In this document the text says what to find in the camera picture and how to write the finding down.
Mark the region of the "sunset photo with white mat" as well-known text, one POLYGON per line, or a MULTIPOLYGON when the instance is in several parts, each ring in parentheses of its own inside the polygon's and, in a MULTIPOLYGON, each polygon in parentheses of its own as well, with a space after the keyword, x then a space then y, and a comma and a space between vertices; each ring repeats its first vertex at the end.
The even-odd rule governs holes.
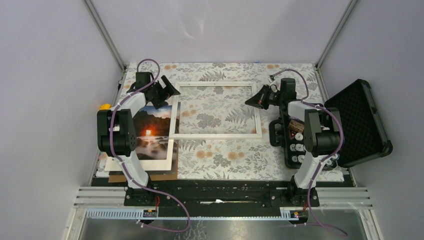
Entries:
POLYGON ((169 139, 172 106, 159 109, 151 104, 142 107, 133 117, 135 153, 146 172, 174 171, 178 143, 169 139))

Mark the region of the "white picture frame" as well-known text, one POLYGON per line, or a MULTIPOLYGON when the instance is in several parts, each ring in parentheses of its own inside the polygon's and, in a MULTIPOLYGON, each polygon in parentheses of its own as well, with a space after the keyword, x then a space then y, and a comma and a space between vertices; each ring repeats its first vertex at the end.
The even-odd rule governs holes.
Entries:
MULTIPOLYGON (((254 81, 179 81, 175 83, 175 88, 179 91, 180 87, 250 87, 252 95, 257 92, 257 85, 254 81)), ((177 108, 179 95, 172 99, 171 117, 168 137, 170 140, 261 140, 262 128, 259 109, 254 108, 254 122, 256 133, 176 133, 177 108)))

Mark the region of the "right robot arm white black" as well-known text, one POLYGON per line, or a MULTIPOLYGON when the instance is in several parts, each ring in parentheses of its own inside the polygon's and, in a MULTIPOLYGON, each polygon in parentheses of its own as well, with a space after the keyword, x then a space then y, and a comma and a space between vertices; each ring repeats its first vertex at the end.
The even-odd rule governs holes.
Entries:
POLYGON ((276 91, 264 85, 245 104, 264 110, 270 105, 279 108, 279 118, 268 126, 269 142, 273 147, 283 148, 284 161, 295 156, 300 165, 286 190, 270 193, 271 203, 279 207, 318 206, 314 200, 316 178, 344 143, 339 110, 297 99, 293 78, 282 78, 276 91))

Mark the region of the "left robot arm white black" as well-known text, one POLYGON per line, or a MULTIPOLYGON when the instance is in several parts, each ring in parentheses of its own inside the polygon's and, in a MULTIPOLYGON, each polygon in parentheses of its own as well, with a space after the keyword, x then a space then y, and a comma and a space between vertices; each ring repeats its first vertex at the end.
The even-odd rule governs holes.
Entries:
POLYGON ((179 95, 179 91, 165 75, 157 79, 151 72, 137 72, 124 99, 110 109, 97 112, 97 145, 121 168, 127 180, 128 190, 137 190, 136 199, 144 206, 152 204, 156 195, 168 199, 176 197, 169 193, 153 189, 148 173, 141 166, 136 153, 137 136, 133 121, 134 115, 148 103, 156 109, 167 106, 167 100, 179 95))

